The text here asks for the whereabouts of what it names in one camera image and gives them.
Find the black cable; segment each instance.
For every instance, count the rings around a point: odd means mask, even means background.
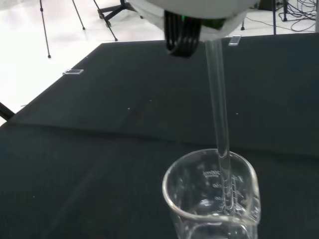
[[[246,17],[248,20],[251,20],[251,21],[255,21],[255,22],[260,22],[260,23],[263,23],[265,25],[268,25],[268,26],[274,26],[274,25],[271,25],[271,24],[268,24],[268,23],[265,23],[263,21],[257,21],[257,20],[253,20],[253,19],[250,19],[249,17]],[[294,29],[289,29],[289,28],[285,28],[285,27],[282,27],[282,26],[276,26],[276,27],[279,27],[279,28],[282,28],[282,29],[286,29],[286,30],[290,30],[290,31],[294,31],[294,32],[301,32],[301,31],[306,31],[306,32],[315,32],[315,31],[307,31],[309,28],[313,27],[315,24],[313,24],[312,26],[304,29],[304,30],[294,30]]]
[[[308,8],[312,8],[309,11],[304,11],[304,7],[308,7]],[[292,20],[288,20],[288,21],[299,21],[299,20],[304,20],[304,19],[308,19],[308,20],[315,20],[316,19],[316,7],[317,7],[317,3],[315,2],[315,0],[297,0],[297,7],[293,6],[292,4],[290,4],[288,2],[287,5],[287,14],[297,18],[297,19],[292,19]],[[279,17],[282,21],[282,14],[283,13],[279,13]]]

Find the black stand base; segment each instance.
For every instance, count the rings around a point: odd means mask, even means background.
[[[119,14],[123,10],[135,11],[135,9],[132,7],[130,3],[127,3],[124,0],[121,0],[121,5],[99,9],[98,14],[100,16],[100,19],[105,19],[106,21],[109,21],[112,17]],[[111,12],[111,13],[108,14],[107,16],[104,16],[103,14],[104,12]]]

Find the dark green cloth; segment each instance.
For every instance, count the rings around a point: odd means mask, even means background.
[[[231,150],[259,179],[260,238],[314,238],[319,35],[224,40]],[[214,147],[204,46],[102,44],[0,128],[4,239],[174,239],[168,167]]]

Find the tripod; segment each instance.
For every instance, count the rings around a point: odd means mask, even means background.
[[[78,17],[80,19],[80,22],[81,22],[81,25],[82,25],[82,29],[85,30],[85,27],[83,25],[83,22],[82,22],[82,19],[80,17],[80,14],[78,12],[78,9],[76,8],[76,5],[75,5],[75,2],[74,0],[72,0],[73,2],[73,5],[74,5],[74,8],[76,10],[76,13],[78,14]],[[47,35],[46,35],[46,29],[45,29],[45,22],[44,22],[44,16],[43,16],[43,7],[42,7],[42,0],[40,0],[40,11],[41,11],[41,14],[42,14],[42,21],[43,21],[43,29],[44,29],[44,35],[45,35],[45,42],[46,42],[46,48],[48,49],[48,58],[51,58],[51,55],[50,55],[50,51],[49,51],[49,44],[48,44],[48,38],[47,38]]]

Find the tripod leg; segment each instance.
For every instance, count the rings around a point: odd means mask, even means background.
[[[48,38],[46,36],[46,30],[45,30],[43,8],[42,8],[42,0],[40,0],[40,11],[41,11],[41,14],[42,14],[42,21],[43,21],[43,29],[44,29],[44,35],[45,35],[45,41],[46,41],[46,48],[48,49],[48,58],[51,58],[50,51],[49,51]]]
[[[272,0],[273,7],[273,22],[274,22],[274,35],[276,35],[276,0]]]
[[[75,5],[74,0],[72,0],[72,2],[73,2],[73,5],[74,5],[74,8],[75,8],[75,10],[76,10],[76,13],[77,13],[78,16],[79,16],[79,19],[80,19],[80,22],[81,22],[81,25],[82,25],[82,29],[85,30],[85,27],[83,26],[83,22],[82,22],[82,20],[81,20],[81,17],[80,17],[80,14],[79,14],[79,12],[78,12],[78,9],[76,8],[76,5]]]
[[[101,10],[100,10],[99,6],[97,5],[96,1],[93,0],[93,2],[95,3],[96,7],[98,8],[98,12],[101,13]],[[105,18],[103,18],[103,19],[104,19],[106,25],[108,26],[109,30],[111,31],[111,34],[113,35],[114,40],[118,41],[118,39],[115,37],[115,35],[114,35],[114,33],[113,33],[112,29],[111,29],[111,26],[109,25],[109,22]]]
[[[243,23],[241,24],[241,29],[240,29],[241,31],[245,30],[244,24],[245,24],[245,19],[243,20]]]
[[[288,0],[284,0],[284,21],[287,21]]]

